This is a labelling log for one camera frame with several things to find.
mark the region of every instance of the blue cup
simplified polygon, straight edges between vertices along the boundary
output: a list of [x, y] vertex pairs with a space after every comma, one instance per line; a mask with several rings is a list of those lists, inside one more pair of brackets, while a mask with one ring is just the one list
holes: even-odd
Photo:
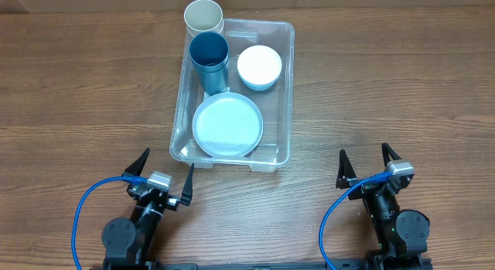
[[229, 75], [229, 45], [225, 38], [215, 32], [201, 33], [191, 41], [189, 54], [204, 91], [210, 96], [225, 91]]

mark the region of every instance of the wooden table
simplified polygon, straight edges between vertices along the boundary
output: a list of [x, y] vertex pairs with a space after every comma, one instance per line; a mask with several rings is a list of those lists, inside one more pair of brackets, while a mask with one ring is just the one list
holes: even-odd
[[[191, 207], [167, 212], [164, 262], [322, 261], [317, 231], [341, 194], [338, 152], [357, 175], [389, 142], [417, 173], [401, 208], [431, 222], [437, 269], [495, 263], [495, 8], [226, 11], [295, 27], [292, 160], [273, 174], [197, 170]], [[146, 148], [143, 172], [188, 170], [169, 155], [185, 26], [180, 12], [0, 16], [0, 269], [74, 269], [73, 213], [93, 183]], [[103, 226], [127, 217], [125, 184], [99, 189], [78, 251], [104, 258]], [[330, 257], [376, 248], [360, 201], [329, 220]]]

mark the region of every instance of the blue cable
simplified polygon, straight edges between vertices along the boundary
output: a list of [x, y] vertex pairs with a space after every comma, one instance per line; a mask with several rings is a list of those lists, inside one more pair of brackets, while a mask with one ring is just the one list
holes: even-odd
[[84, 193], [83, 197], [81, 197], [79, 205], [77, 206], [76, 214], [74, 216], [74, 224], [72, 226], [72, 241], [71, 241], [71, 247], [72, 247], [72, 257], [74, 258], [74, 263], [76, 264], [77, 270], [82, 270], [80, 267], [79, 263], [79, 258], [77, 258], [77, 252], [76, 252], [76, 233], [77, 233], [77, 222], [79, 220], [79, 214], [80, 210], [83, 207], [84, 201], [86, 200], [87, 196], [90, 195], [90, 193], [98, 188], [99, 186], [109, 183], [112, 181], [125, 181], [127, 183], [133, 184], [133, 185], [138, 185], [139, 183], [146, 183], [146, 178], [140, 177], [140, 176], [133, 176], [133, 177], [127, 177], [127, 176], [116, 176], [116, 177], [110, 177], [107, 179], [103, 179], [100, 182], [94, 184], [89, 188], [86, 193]]
[[352, 186], [349, 188], [339, 199], [332, 204], [332, 206], [328, 209], [328, 211], [325, 214], [325, 217], [323, 217], [322, 224], [319, 226], [319, 235], [318, 235], [318, 243], [319, 243], [319, 250], [322, 252], [322, 256], [325, 259], [326, 264], [332, 269], [332, 270], [338, 270], [337, 267], [330, 261], [328, 256], [326, 256], [325, 253], [325, 248], [323, 247], [323, 229], [325, 228], [326, 220], [328, 220], [328, 217], [330, 214], [333, 212], [333, 210], [339, 205], [346, 197], [348, 197], [355, 189], [359, 188], [360, 186], [366, 184], [366, 183], [380, 183], [387, 181], [388, 178], [391, 176], [391, 173], [389, 172], [383, 172], [383, 173], [378, 173], [375, 176], [368, 177], [366, 179], [361, 180], [358, 182], [356, 185]]

